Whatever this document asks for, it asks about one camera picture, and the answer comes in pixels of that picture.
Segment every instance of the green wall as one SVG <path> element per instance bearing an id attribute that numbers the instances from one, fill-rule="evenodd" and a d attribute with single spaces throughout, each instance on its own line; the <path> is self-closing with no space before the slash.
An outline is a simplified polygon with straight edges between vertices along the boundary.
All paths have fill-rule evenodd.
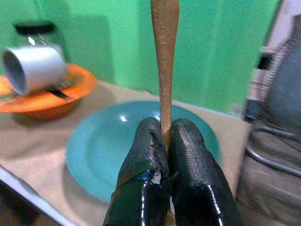
<path id="1" fill-rule="evenodd" d="M 150 0 L 13 0 L 1 7 L 0 48 L 12 22 L 53 21 L 67 59 L 97 78 L 158 95 Z M 173 98 L 229 113 L 243 105 L 279 0 L 180 0 Z"/>

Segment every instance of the wooden spoon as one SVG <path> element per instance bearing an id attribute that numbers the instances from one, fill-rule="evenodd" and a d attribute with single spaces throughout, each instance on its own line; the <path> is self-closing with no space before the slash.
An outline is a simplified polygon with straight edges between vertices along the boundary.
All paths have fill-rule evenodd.
<path id="1" fill-rule="evenodd" d="M 174 47 L 179 22 L 179 1 L 151 0 L 151 17 L 159 73 L 161 127 L 168 156 L 171 132 Z"/>

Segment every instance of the black lid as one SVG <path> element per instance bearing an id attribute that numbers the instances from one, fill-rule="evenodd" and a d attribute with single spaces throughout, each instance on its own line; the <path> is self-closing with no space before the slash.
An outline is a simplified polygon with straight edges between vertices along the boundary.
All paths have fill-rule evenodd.
<path id="1" fill-rule="evenodd" d="M 17 33 L 21 35 L 28 34 L 46 34 L 54 31 L 54 24 L 50 21 L 29 21 L 14 24 Z"/>

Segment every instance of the teal plate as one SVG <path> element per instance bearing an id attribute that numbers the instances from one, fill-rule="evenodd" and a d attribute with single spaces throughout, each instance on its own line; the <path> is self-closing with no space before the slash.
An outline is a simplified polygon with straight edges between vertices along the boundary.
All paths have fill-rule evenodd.
<path id="1" fill-rule="evenodd" d="M 220 160 L 217 138 L 196 114 L 173 105 L 173 120 L 187 118 L 201 131 L 205 145 Z M 110 202 L 119 169 L 134 140 L 139 123 L 160 119 L 159 102 L 131 102 L 101 109 L 79 124 L 67 145 L 68 169 L 77 183 L 92 196 Z"/>

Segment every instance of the white mug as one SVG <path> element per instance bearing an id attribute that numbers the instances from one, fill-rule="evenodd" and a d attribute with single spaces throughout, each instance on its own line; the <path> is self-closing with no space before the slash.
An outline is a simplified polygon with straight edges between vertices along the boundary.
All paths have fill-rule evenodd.
<path id="1" fill-rule="evenodd" d="M 20 95 L 62 81 L 67 73 L 62 56 L 50 45 L 7 48 L 2 63 L 11 86 Z"/>

